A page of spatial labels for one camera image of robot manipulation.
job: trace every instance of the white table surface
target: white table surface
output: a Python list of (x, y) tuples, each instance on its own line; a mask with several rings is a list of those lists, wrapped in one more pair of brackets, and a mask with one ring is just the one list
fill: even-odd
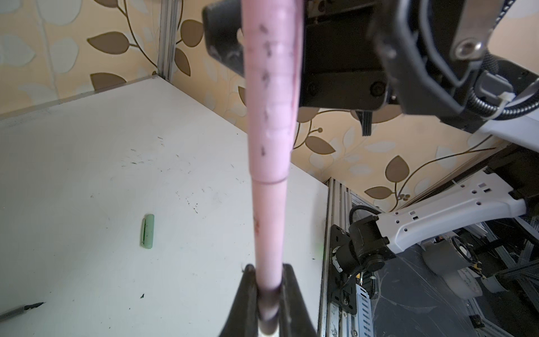
[[(284, 256), (315, 327), (326, 204), (292, 166)], [(0, 312), (46, 302), (0, 336), (217, 336), (254, 263), (246, 134), (160, 78), (0, 121), (0, 219)]]

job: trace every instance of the screw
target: screw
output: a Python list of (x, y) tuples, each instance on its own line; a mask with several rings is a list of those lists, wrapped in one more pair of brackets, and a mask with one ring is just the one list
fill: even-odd
[(371, 95), (374, 97), (380, 97), (385, 93), (385, 83), (383, 82), (374, 82), (371, 85)]
[(318, 93), (318, 87), (313, 82), (307, 85), (307, 93), (311, 96), (316, 96)]
[(467, 60), (483, 46), (481, 41), (474, 38), (462, 40), (455, 48), (455, 58), (457, 60)]

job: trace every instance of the pink tube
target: pink tube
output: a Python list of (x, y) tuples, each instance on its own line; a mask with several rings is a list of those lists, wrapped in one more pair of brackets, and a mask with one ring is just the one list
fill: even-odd
[(303, 0), (242, 0), (260, 320), (275, 320), (287, 177), (298, 114)]

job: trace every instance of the wallpaper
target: wallpaper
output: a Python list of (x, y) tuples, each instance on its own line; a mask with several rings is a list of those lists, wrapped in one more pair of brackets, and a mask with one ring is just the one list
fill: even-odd
[[(248, 132), (245, 81), (210, 58), (201, 42), (201, 10), (211, 2), (185, 0), (179, 8), (172, 83)], [(316, 9), (320, 2), (311, 7)], [(495, 30), (490, 50), (539, 72), (538, 31), (539, 2), (518, 0)], [(398, 106), (384, 107), (373, 119), (372, 136), (362, 137), (361, 124), (350, 111), (300, 109), (292, 162), (322, 182), (333, 177), (390, 211), (505, 145), (433, 116), (402, 115)]]
[(156, 71), (161, 0), (0, 0), (2, 114)]

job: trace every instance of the metal plate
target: metal plate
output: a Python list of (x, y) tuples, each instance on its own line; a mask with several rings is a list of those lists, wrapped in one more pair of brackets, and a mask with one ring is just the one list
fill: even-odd
[(359, 285), (356, 285), (356, 292), (358, 303), (358, 314), (356, 316), (358, 335), (360, 337), (374, 337), (374, 325), (372, 323), (372, 308), (369, 293)]
[[(331, 252), (333, 249), (339, 246), (348, 245), (350, 242), (350, 236), (348, 233), (337, 225), (331, 226), (330, 235), (331, 238), (329, 247)], [(357, 313), (356, 282), (353, 280), (351, 284), (343, 289), (340, 289), (341, 284), (346, 282), (346, 280), (344, 280), (342, 277), (342, 274), (337, 271), (332, 263), (329, 266), (328, 301), (341, 306), (343, 311), (355, 315)]]

